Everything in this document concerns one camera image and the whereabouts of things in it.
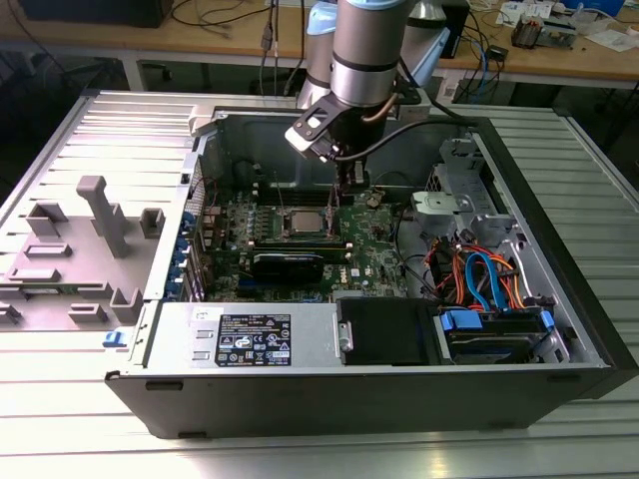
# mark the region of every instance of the black case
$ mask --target black case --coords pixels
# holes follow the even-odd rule
[[[19,0],[29,20],[158,28],[173,0]]]

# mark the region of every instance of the gray plastic piece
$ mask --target gray plastic piece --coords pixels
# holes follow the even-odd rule
[[[124,241],[122,218],[114,215],[104,194],[106,187],[104,177],[85,176],[80,179],[76,192],[89,204],[113,257],[125,257],[129,249]]]
[[[113,294],[111,303],[109,304],[113,312],[118,316],[120,322],[126,324],[135,324],[138,322],[140,311],[142,310],[143,300],[142,293],[139,289],[133,291],[133,296],[130,302],[127,302],[126,298],[119,289]]]
[[[11,281],[31,282],[56,282],[60,280],[60,271],[55,268],[14,268],[11,274],[7,274]]]
[[[57,203],[36,203],[26,220],[36,237],[55,240],[59,237],[55,223],[65,222],[67,217]]]
[[[127,219],[124,216],[124,213],[122,212],[122,207],[120,207],[120,204],[118,203],[109,203],[109,206],[112,208],[113,216],[116,219],[116,223],[120,225],[122,229],[126,232],[128,223],[127,223]],[[93,228],[96,231],[96,235],[102,238],[104,236],[102,234],[102,227],[96,221],[95,218],[91,218],[91,224],[93,225]]]
[[[74,322],[69,317],[69,304],[88,301],[100,303],[108,316],[108,324],[118,326],[120,320],[111,309],[113,291],[119,288],[126,299],[136,288],[144,291],[149,270],[158,245],[157,239],[145,239],[139,217],[126,218],[123,228],[129,254],[114,259],[107,243],[96,235],[91,218],[68,217],[57,223],[60,237],[56,242],[42,241],[29,234],[22,250],[16,254],[8,271],[23,268],[57,269],[61,279],[56,282],[10,281],[5,278],[0,287],[0,301],[13,304],[22,314],[18,325],[0,322],[0,331],[15,330],[96,330],[102,322]],[[32,245],[66,243],[70,256],[28,257],[25,250]]]
[[[59,244],[30,244],[24,251],[27,257],[68,257],[71,248],[65,242]]]
[[[11,304],[0,303],[0,323],[17,324],[20,321],[20,311]]]
[[[158,208],[145,208],[140,215],[140,227],[147,240],[158,239],[164,227],[164,212]]]
[[[84,299],[107,299],[113,295],[113,288],[103,282],[100,286],[78,287],[78,293]]]
[[[22,292],[20,286],[3,287],[0,289],[0,299],[26,299],[27,295]]]
[[[100,304],[88,302],[71,304],[69,317],[75,322],[106,322],[109,319]]]

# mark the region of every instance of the wooden desk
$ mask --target wooden desk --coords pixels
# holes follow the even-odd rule
[[[579,36],[571,50],[537,47],[533,50],[513,47],[510,43],[512,28],[495,25],[497,12],[475,13],[480,30],[489,38],[492,45],[508,50],[505,68],[500,79],[511,82],[541,83],[550,85],[571,85],[584,87],[633,88],[639,81],[639,49],[617,53]],[[639,12],[624,8],[618,15],[619,20],[639,24]],[[474,27],[468,18],[467,25]],[[440,60],[438,67],[443,69],[442,90],[454,90],[459,80],[471,74],[478,61],[471,51],[469,42],[461,42],[455,58]],[[491,62],[491,70],[496,65]]]
[[[15,22],[0,0],[0,50],[38,52],[39,49]],[[268,12],[230,24],[230,39],[200,27],[180,24],[168,17],[160,28],[118,25],[87,25],[63,22],[33,22],[25,18],[18,0],[11,0],[22,23],[36,39],[55,54],[117,58],[122,61],[132,90],[145,90],[138,62],[143,60],[259,65],[260,41]],[[234,0],[199,0],[201,11],[231,7]],[[265,8],[262,0],[247,0],[238,8],[213,14],[211,21],[237,17]],[[178,18],[197,23],[193,3],[178,11]],[[280,12],[280,64],[293,66],[301,53],[301,20],[298,8],[282,7]]]
[[[8,0],[0,0],[0,50],[37,51],[38,48],[20,30],[9,12]],[[132,90],[144,90],[138,62],[142,60],[182,61],[257,65],[262,54],[260,40],[267,12],[234,22],[225,39],[199,27],[182,25],[171,18],[158,29],[126,26],[83,25],[60,22],[31,22],[24,18],[17,0],[12,0],[27,29],[53,53],[110,57],[120,59]],[[207,7],[233,6],[232,0],[199,0]],[[247,0],[240,7],[210,18],[226,19],[264,8],[261,0]],[[179,18],[196,22],[195,8],[187,4]],[[639,49],[616,53],[585,38],[578,38],[572,50],[536,48],[523,50],[510,45],[508,27],[494,26],[497,13],[477,13],[481,30],[492,43],[509,50],[504,81],[573,86],[632,88],[639,80]],[[619,18],[637,20],[639,12],[622,9]],[[300,12],[283,7],[280,14],[281,65],[292,66],[300,56]],[[439,61],[435,76],[444,77],[444,86],[459,82],[477,67],[468,42],[462,42],[454,59]]]

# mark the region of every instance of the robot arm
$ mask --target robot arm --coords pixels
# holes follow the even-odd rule
[[[423,5],[415,6],[414,0],[340,0],[336,7],[319,3],[313,8],[309,73],[299,100],[306,111],[286,133],[299,152],[327,162],[360,154],[381,139],[397,98],[397,64],[406,52],[406,45],[402,48],[406,23],[415,12],[423,15]],[[443,14],[440,20],[433,38],[443,46],[447,38]],[[424,51],[418,42],[408,47],[414,51],[415,46]],[[424,58],[432,60],[427,62],[429,71],[421,75],[424,83],[440,51],[427,49]],[[365,162],[366,157],[335,162],[341,193],[367,187]]]

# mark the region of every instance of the blue cable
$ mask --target blue cable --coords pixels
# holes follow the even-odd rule
[[[486,267],[488,268],[488,276],[490,277],[490,288],[492,289],[492,298],[495,301],[495,306],[497,309],[505,310],[508,309],[508,304],[506,303],[506,298],[499,289],[499,277],[497,276],[497,269],[495,269],[495,265],[488,257],[488,254],[485,252],[474,252],[471,254],[466,260],[466,284],[468,284],[468,290],[470,294],[472,294],[475,299],[477,299],[481,305],[483,306],[484,311],[490,311],[490,304],[488,301],[479,294],[477,288],[475,287],[474,279],[472,278],[472,265],[478,260],[481,259],[486,263]]]
[[[475,40],[471,40],[470,43],[472,43],[475,47],[477,47],[479,51],[481,52],[481,64],[483,65],[483,71],[481,73],[481,80],[479,82],[479,87],[477,88],[477,92],[474,95],[472,95],[472,98],[470,101],[470,103],[475,103],[477,98],[481,96],[483,87],[486,82],[486,76],[488,75],[488,59],[486,57],[486,52],[483,50],[483,48],[481,48],[481,45],[478,42],[476,42]]]

